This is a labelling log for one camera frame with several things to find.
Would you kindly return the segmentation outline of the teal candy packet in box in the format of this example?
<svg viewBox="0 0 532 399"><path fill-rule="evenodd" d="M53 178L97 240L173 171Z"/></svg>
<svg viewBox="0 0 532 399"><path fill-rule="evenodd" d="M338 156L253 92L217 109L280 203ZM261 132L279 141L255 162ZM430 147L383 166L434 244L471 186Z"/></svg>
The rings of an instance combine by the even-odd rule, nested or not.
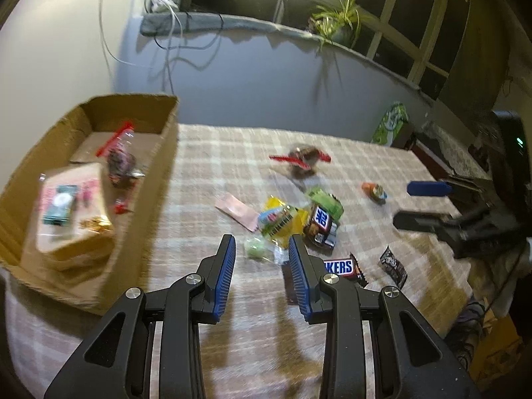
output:
<svg viewBox="0 0 532 399"><path fill-rule="evenodd" d="M60 227L67 226L72 219L77 194L77 185L56 186L52 200L42 215L42 223Z"/></svg>

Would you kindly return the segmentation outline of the black candy packet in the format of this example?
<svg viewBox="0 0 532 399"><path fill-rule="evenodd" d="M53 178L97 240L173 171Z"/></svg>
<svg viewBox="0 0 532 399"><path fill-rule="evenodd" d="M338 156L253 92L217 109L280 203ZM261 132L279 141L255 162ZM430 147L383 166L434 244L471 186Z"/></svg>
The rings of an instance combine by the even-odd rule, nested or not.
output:
<svg viewBox="0 0 532 399"><path fill-rule="evenodd" d="M403 289L408 279L404 265L396 258L390 247L380 255L380 266L390 276L399 290Z"/></svg>

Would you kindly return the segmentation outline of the red-wrapped date snack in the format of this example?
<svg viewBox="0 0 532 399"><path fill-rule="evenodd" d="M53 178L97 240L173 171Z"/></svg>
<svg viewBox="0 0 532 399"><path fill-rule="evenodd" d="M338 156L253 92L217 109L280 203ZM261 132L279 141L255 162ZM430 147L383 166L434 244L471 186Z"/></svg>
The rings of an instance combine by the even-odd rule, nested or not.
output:
<svg viewBox="0 0 532 399"><path fill-rule="evenodd" d="M127 121L95 153L99 159L105 160L108 178L117 191L115 214L130 211L136 182L145 176L133 154L133 139L134 125Z"/></svg>
<svg viewBox="0 0 532 399"><path fill-rule="evenodd" d="M306 177L314 174L319 162L330 163L332 158L316 146L297 144L283 155L270 155L270 160L286 163L294 176Z"/></svg>

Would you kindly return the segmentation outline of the Snickers bar single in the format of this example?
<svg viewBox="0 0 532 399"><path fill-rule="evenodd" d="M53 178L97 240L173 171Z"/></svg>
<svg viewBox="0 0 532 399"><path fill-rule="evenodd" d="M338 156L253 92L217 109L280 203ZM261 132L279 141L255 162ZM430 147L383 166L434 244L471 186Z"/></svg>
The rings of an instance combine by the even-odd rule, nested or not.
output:
<svg viewBox="0 0 532 399"><path fill-rule="evenodd" d="M336 274L358 284L362 288L367 286L368 281L363 274L357 258L351 253L348 258L335 258L324 261L326 271Z"/></svg>

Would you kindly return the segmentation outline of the pink packet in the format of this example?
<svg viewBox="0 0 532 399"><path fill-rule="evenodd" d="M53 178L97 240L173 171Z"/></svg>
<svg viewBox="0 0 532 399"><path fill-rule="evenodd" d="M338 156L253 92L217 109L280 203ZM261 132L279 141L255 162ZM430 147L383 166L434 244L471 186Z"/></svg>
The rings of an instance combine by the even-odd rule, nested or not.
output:
<svg viewBox="0 0 532 399"><path fill-rule="evenodd" d="M217 199L214 206L236 220L240 225L243 225L248 231L255 232L257 230L258 212L230 193L226 193Z"/></svg>

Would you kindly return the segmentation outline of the Snickers bar in pile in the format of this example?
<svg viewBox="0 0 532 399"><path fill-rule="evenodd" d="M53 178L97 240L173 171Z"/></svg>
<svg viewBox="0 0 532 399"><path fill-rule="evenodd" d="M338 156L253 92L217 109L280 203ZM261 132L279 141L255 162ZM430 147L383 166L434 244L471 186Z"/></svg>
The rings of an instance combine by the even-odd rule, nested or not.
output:
<svg viewBox="0 0 532 399"><path fill-rule="evenodd" d="M322 206L313 204L303 233L307 242L325 251L332 251L337 242L339 224Z"/></svg>

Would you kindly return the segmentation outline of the brown cardboard box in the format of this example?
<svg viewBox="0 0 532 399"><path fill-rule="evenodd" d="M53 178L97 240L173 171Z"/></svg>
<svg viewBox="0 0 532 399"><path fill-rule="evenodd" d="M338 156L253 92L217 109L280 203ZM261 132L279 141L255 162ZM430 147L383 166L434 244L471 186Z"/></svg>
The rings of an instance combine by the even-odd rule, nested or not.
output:
<svg viewBox="0 0 532 399"><path fill-rule="evenodd" d="M178 137L171 95L105 95L66 113L1 195L1 264L20 283L102 314L137 284Z"/></svg>

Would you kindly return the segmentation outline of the yellow candy packet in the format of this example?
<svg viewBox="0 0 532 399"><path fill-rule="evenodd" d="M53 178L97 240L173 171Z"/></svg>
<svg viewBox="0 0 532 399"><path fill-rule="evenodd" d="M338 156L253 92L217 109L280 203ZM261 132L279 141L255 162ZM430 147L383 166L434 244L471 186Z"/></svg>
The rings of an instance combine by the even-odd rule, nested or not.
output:
<svg viewBox="0 0 532 399"><path fill-rule="evenodd" d="M308 211L269 197L258 217L261 236L282 249L289 246L292 235L302 234L308 222Z"/></svg>

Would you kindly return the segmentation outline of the white power strip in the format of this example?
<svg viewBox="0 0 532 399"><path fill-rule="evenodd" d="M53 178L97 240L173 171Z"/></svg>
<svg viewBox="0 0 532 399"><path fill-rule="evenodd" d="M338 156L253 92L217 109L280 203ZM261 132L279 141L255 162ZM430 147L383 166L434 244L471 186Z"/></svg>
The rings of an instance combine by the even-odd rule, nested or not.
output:
<svg viewBox="0 0 532 399"><path fill-rule="evenodd" d="M178 12L179 6L173 0L150 0L150 12L162 13L162 12Z"/></svg>

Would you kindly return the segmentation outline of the light green small candy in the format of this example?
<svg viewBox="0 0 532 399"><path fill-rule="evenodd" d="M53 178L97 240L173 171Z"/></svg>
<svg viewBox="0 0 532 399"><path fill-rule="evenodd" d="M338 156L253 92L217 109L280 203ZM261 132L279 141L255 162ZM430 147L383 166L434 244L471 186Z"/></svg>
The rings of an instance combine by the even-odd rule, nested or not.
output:
<svg viewBox="0 0 532 399"><path fill-rule="evenodd" d="M243 246L245 255L249 259L276 265L282 265L288 261L288 251L264 237L254 236L249 238Z"/></svg>

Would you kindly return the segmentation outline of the green printed box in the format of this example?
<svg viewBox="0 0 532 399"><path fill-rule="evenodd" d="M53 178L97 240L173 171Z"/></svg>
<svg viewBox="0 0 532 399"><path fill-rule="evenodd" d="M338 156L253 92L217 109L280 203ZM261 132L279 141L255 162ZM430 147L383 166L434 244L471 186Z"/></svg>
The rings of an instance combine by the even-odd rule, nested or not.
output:
<svg viewBox="0 0 532 399"><path fill-rule="evenodd" d="M381 118L371 137L371 143L390 147L397 138L403 125L408 121L409 117L405 105L402 102L394 102Z"/></svg>

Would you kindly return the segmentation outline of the pink snack bag in box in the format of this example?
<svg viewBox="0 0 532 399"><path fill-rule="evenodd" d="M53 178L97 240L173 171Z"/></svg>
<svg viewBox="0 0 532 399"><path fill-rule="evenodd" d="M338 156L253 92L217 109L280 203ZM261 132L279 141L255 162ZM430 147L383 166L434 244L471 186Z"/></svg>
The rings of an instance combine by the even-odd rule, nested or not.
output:
<svg viewBox="0 0 532 399"><path fill-rule="evenodd" d="M53 169L42 181L35 248L58 271L108 258L115 246L112 191L98 162Z"/></svg>

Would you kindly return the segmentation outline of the green candy packet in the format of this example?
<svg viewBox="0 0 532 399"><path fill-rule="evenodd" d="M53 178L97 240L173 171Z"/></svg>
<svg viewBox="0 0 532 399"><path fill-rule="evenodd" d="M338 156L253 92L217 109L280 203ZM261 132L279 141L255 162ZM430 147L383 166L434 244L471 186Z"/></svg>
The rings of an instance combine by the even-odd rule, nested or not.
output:
<svg viewBox="0 0 532 399"><path fill-rule="evenodd" d="M306 196L312 203L315 203L326 210L334 221L340 221L344 212L343 205L333 194L327 193L327 191L321 187L313 187L306 191Z"/></svg>

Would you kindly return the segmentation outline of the potted spider plant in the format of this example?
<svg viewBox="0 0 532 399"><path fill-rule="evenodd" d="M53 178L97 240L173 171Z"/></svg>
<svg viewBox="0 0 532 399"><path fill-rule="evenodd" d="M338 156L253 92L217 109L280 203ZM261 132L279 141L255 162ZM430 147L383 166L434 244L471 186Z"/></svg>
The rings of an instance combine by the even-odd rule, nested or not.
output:
<svg viewBox="0 0 532 399"><path fill-rule="evenodd" d="M320 49L325 44L353 49L360 38L362 24L371 20L371 15L365 14L356 0L339 0L339 4L339 8L318 5L310 16Z"/></svg>

